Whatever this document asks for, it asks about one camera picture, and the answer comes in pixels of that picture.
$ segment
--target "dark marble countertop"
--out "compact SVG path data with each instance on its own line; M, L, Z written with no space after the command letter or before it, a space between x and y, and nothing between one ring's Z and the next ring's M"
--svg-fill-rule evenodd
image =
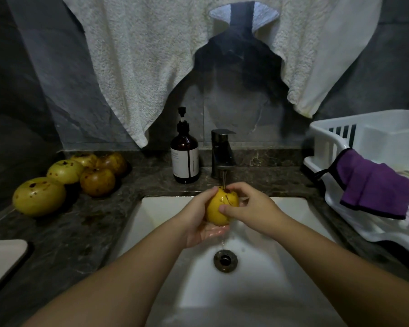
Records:
M72 207L34 220L14 211L0 221L0 240L24 239L30 252L0 285L0 327L21 325L55 296L107 261L128 217L144 196L192 196L218 181L202 168L190 185L175 182L170 167L136 167L110 197L80 194ZM321 197L298 166L240 166L228 179L246 181L269 196L307 198L348 249L409 281L409 269L383 246L363 240Z

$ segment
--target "cutting board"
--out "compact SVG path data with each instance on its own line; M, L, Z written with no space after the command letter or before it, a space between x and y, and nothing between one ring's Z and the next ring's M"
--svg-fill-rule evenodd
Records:
M27 251L24 240L0 241L0 280L22 259Z

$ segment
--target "forearm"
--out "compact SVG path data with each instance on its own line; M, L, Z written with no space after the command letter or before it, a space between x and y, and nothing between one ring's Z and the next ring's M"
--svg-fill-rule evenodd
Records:
M185 245L170 219L140 243L55 298L24 327L143 326L153 301Z
M272 235L349 325L409 326L409 283L289 218Z

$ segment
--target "person's left hand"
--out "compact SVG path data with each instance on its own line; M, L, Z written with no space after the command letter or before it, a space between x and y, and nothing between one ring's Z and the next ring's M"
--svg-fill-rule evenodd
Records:
M186 231L186 248L193 247L207 238L223 235L229 230L229 225L216 226L203 221L206 203L217 193L213 187L194 197L174 218L177 219Z

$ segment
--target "purple cleaning cloth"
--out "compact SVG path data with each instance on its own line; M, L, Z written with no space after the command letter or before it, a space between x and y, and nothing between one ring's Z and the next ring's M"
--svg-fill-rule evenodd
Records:
M409 179L397 174L386 164L376 164L348 148L319 178L329 172L344 190L341 204L377 216L405 219L409 205Z

